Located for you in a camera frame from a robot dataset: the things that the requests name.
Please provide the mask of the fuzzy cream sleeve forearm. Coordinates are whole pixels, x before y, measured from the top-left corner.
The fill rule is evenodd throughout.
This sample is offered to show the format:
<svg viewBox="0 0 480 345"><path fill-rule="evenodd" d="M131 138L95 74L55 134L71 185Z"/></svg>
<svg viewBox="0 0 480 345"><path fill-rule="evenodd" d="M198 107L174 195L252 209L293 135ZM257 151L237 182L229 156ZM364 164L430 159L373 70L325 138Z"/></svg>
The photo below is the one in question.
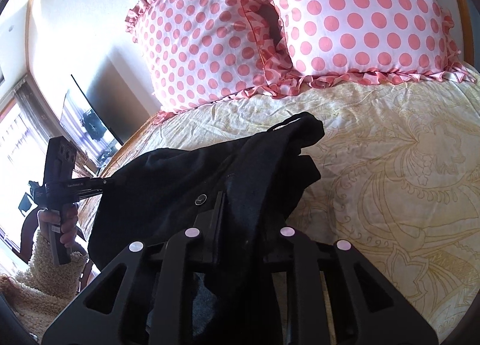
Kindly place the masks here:
<svg viewBox="0 0 480 345"><path fill-rule="evenodd" d="M36 232L28 267L14 276L1 275L1 293L23 327L38 340L77 295L88 255L72 252L70 257L70 263L54 265L50 243Z"/></svg>

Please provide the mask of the person's left hand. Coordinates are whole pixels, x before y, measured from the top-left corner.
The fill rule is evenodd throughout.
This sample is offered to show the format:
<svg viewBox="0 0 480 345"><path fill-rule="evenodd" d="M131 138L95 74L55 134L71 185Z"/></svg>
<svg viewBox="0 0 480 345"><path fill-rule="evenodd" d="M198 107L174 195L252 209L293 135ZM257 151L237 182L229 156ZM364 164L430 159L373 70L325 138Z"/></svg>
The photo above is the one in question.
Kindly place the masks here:
<svg viewBox="0 0 480 345"><path fill-rule="evenodd" d="M77 236L78 204L66 204L63 214L52 212L42 208L37 212L38 225L41 235L49 241L49 229L51 225L59 225L61 229L60 242L65 247L73 247Z"/></svg>

